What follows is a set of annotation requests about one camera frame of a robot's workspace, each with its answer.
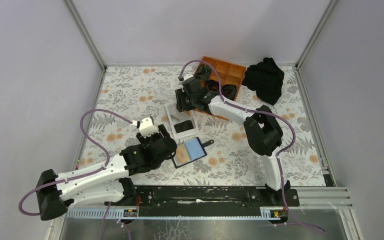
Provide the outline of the black leather card holder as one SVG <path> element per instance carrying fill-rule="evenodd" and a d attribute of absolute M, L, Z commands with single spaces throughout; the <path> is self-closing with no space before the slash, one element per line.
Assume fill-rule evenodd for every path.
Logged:
<path fill-rule="evenodd" d="M 174 167 L 176 169 L 178 169 L 178 168 L 184 167 L 188 164 L 191 164 L 191 163 L 193 163 L 193 162 L 195 162 L 195 161 L 197 161 L 203 157 L 206 157 L 208 155 L 207 151 L 206 151 L 206 147 L 209 147 L 210 145 L 214 144 L 214 142 L 215 141 L 213 139 L 202 142 L 199 137 L 194 137 L 194 138 L 191 138 L 189 140 L 184 141 L 181 144 L 178 144 L 178 145 L 183 144 L 186 147 L 186 150 L 187 150 L 188 155 L 190 157 L 190 161 L 185 163 L 185 164 L 182 164 L 182 165 L 177 165 L 176 159 L 175 159 L 175 155 L 176 155 L 176 151 L 175 151 L 175 155 L 172 158 L 172 162 L 174 164 Z"/>

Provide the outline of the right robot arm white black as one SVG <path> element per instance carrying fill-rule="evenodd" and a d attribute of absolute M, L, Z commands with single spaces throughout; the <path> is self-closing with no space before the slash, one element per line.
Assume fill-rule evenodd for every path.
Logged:
<path fill-rule="evenodd" d="M 214 90 L 206 90 L 195 77 L 179 77 L 181 88 L 175 91 L 176 108 L 179 112 L 199 110 L 219 116 L 244 128 L 249 147 L 261 157 L 265 172 L 267 201 L 273 206 L 286 199 L 290 184 L 283 176 L 278 158 L 283 131 L 270 108 L 262 105 L 250 109 L 222 96 Z"/>

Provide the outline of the white plastic card box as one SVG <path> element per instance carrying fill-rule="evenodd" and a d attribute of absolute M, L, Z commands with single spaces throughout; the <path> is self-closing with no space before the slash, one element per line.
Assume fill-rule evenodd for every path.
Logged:
<path fill-rule="evenodd" d="M 170 110 L 172 110 L 172 111 L 177 110 L 177 105 L 176 105 L 175 102 L 166 103 L 164 105 L 164 107 L 165 107 L 166 115 L 168 117 L 169 125 L 171 127 L 172 136 L 173 136 L 175 141 L 179 141 L 179 140 L 184 139 L 184 138 L 189 138 L 191 136 L 195 136 L 195 135 L 198 134 L 199 128 L 198 128 L 198 125 L 197 125 L 197 120 L 195 118 L 195 114 L 194 114 L 194 112 L 192 110 L 184 111 L 185 113 L 189 114 L 189 118 L 179 121 L 179 120 L 176 120 L 175 118 L 173 118 L 170 115 Z M 188 130 L 188 131 L 184 131 L 184 132 L 180 132 L 180 133 L 176 133 L 174 125 L 178 124 L 178 123 L 181 123 L 181 122 L 184 122 L 186 120 L 191 120 L 192 121 L 194 129 Z"/>

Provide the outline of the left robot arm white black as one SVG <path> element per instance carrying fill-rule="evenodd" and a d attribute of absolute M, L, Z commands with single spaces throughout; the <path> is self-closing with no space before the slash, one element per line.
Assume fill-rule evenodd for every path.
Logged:
<path fill-rule="evenodd" d="M 52 169 L 42 172 L 37 183 L 42 188 L 36 192 L 40 219 L 55 219 L 76 206 L 132 204 L 138 194 L 131 176 L 156 170 L 177 149 L 162 124 L 148 137 L 136 136 L 139 144 L 126 147 L 109 162 L 59 174 Z"/>

